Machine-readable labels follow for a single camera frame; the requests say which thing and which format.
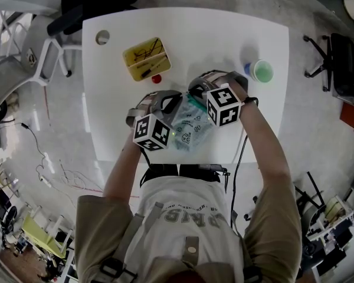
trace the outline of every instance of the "paper cup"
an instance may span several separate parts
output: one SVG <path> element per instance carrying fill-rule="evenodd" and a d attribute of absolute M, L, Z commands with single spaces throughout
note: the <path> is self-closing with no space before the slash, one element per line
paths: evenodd
<path fill-rule="evenodd" d="M 272 66 L 265 60 L 257 60 L 244 66 L 244 71 L 255 81 L 270 82 L 274 75 Z"/>

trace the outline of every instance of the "table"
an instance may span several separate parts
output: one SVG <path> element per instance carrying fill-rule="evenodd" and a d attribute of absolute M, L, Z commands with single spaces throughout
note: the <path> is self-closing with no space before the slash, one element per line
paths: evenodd
<path fill-rule="evenodd" d="M 106 30 L 104 45 L 97 34 Z M 122 52 L 153 37 L 160 37 L 172 64 L 162 82 L 135 82 Z M 267 84 L 249 78 L 249 94 L 278 135 L 289 68 L 289 30 L 282 25 L 234 12 L 202 8 L 151 8 L 118 12 L 83 22 L 83 75 L 90 130 L 97 159 L 115 161 L 129 134 L 129 108 L 155 90 L 187 90 L 202 73 L 217 69 L 244 74 L 247 62 L 266 59 L 274 68 Z M 241 123 L 215 129 L 193 153 L 169 146 L 148 152 L 152 163 L 236 163 L 245 133 Z M 251 146 L 242 162 L 254 162 Z"/>

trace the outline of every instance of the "black and white cube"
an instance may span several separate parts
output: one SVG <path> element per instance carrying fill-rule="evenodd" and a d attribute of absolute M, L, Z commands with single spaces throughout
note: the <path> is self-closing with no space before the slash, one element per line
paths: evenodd
<path fill-rule="evenodd" d="M 149 151 L 164 149 L 168 146 L 171 128 L 155 115 L 136 119 L 133 142 Z"/>
<path fill-rule="evenodd" d="M 231 88 L 223 85 L 221 88 L 207 91 L 207 114 L 211 122 L 222 127 L 239 120 L 241 102 Z"/>

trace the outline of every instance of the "brown sleeve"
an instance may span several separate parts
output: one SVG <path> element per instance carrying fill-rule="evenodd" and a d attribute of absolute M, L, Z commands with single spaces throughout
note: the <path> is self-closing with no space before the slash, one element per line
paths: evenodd
<path fill-rule="evenodd" d="M 292 185 L 264 187 L 244 242 L 266 282 L 295 282 L 301 260 L 301 226 Z"/>
<path fill-rule="evenodd" d="M 92 195 L 77 202 L 75 259 L 77 275 L 112 255 L 133 215 L 128 204 Z"/>

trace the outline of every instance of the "gray floor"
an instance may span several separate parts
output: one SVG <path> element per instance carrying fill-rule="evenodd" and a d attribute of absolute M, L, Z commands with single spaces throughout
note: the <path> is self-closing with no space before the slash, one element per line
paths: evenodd
<path fill-rule="evenodd" d="M 333 13 L 315 0 L 138 0 L 135 6 L 223 9 L 288 26 L 290 65 L 286 70 L 289 71 L 289 81 L 278 138 L 287 155 L 293 180 L 300 187 L 312 191 L 305 175 L 306 171 L 310 171 L 319 188 L 324 191 L 325 199 L 346 192 L 354 176 L 353 129 L 339 120 L 342 103 L 330 94 L 322 92 L 323 76 L 310 80 L 303 76 L 305 69 L 312 70 L 321 62 L 313 47 L 302 40 L 303 34 L 314 39 L 331 32 L 350 34 L 349 29 Z M 73 206 L 76 205 L 78 196 L 86 193 L 99 195 L 99 192 L 96 192 L 99 189 L 80 174 L 71 172 L 66 172 L 70 183 L 96 191 L 68 187 L 61 164 L 66 170 L 79 171 L 103 186 L 113 163 L 96 160 L 91 135 L 85 130 L 81 54 L 72 53 L 67 62 L 73 71 L 70 78 L 63 77 L 57 68 L 54 79 L 47 88 L 29 83 L 19 89 L 20 110 L 15 116 L 18 121 L 31 126 L 37 135 L 40 149 L 48 153 L 55 173 L 51 173 L 48 162 L 45 162 L 43 173 L 58 190 L 38 181 L 35 167 L 39 164 L 41 156 L 37 153 L 31 133 L 20 125 L 1 130 L 4 150 L 0 152 L 0 161 L 4 161 L 11 177 L 19 179 L 24 200 L 32 205 L 41 205 L 50 215 L 64 215 L 73 225 L 76 214 Z M 36 129 L 35 112 L 40 122 L 40 131 Z M 228 165 L 229 171 L 233 173 L 234 167 Z M 137 177 L 140 177 L 145 169 L 142 165 Z M 262 181 L 257 164 L 242 164 L 237 181 L 235 207 L 241 217 L 253 208 L 252 197 L 261 189 Z M 135 186 L 133 195 L 138 194 L 139 190 Z M 240 231 L 247 226 L 247 222 L 241 219 L 238 224 Z"/>

